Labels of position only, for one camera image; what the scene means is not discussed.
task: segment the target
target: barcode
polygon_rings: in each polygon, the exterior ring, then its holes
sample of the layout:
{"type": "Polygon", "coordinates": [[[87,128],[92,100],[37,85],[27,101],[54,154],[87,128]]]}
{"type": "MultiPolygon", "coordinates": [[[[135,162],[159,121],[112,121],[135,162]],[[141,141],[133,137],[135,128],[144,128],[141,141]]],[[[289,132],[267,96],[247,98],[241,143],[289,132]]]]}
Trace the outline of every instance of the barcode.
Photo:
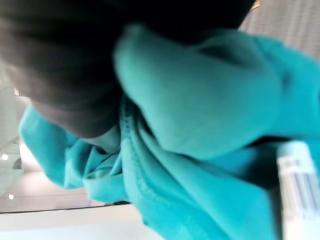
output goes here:
{"type": "Polygon", "coordinates": [[[282,207],[285,211],[320,211],[320,190],[315,174],[291,172],[280,176],[282,207]]]}

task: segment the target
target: turquoise shirt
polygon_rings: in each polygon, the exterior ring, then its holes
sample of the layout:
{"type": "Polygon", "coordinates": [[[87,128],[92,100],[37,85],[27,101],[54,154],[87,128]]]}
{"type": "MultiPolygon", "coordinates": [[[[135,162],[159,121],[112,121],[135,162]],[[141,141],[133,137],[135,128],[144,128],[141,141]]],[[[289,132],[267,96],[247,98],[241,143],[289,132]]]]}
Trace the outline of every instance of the turquoise shirt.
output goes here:
{"type": "Polygon", "coordinates": [[[46,175],[64,188],[86,187],[93,200],[132,202],[168,240],[281,239],[280,142],[251,143],[306,141],[320,167],[319,65],[236,30],[183,46],[135,25],[114,66],[126,94],[119,152],[27,110],[20,132],[46,175]]]}

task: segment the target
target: textured wall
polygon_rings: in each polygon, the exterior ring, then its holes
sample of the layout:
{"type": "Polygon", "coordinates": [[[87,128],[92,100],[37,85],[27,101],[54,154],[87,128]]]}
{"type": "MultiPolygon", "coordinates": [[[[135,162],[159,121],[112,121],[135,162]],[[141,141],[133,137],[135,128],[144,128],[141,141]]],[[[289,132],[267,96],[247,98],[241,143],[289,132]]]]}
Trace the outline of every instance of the textured wall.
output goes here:
{"type": "Polygon", "coordinates": [[[320,60],[319,0],[261,0],[241,29],[276,37],[320,60]]]}

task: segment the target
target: dark skin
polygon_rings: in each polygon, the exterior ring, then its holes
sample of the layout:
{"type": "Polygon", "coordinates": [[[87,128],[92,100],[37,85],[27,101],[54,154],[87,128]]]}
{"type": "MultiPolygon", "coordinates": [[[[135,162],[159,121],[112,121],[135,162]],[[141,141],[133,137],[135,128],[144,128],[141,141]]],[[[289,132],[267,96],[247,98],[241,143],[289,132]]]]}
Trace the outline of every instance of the dark skin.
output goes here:
{"type": "Polygon", "coordinates": [[[0,0],[0,57],[19,90],[48,120],[80,138],[118,121],[114,46],[142,22],[182,44],[238,28],[254,0],[0,0]]]}

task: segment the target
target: teal cloth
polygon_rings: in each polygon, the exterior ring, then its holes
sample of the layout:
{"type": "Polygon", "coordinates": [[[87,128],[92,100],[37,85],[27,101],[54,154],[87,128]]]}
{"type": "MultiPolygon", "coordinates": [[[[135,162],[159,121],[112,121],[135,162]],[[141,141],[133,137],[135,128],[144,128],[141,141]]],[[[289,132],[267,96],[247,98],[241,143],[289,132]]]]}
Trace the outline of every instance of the teal cloth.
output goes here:
{"type": "Polygon", "coordinates": [[[114,53],[121,148],[102,152],[33,107],[20,132],[47,176],[132,202],[168,240],[279,240],[276,150],[306,141],[320,167],[320,67],[280,42],[215,30],[192,46],[135,25],[114,53]]]}

